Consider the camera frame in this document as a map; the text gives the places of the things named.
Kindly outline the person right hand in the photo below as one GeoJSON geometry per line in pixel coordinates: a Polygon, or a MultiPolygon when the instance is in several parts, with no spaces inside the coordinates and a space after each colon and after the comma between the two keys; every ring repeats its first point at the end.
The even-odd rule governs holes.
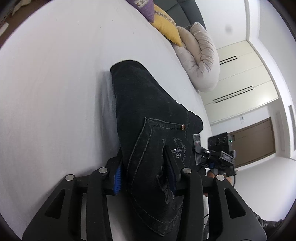
{"type": "Polygon", "coordinates": [[[214,174],[212,171],[207,172],[207,177],[209,178],[218,178],[219,180],[227,180],[231,185],[234,184],[233,179],[231,177],[226,177],[223,174],[214,174]]]}

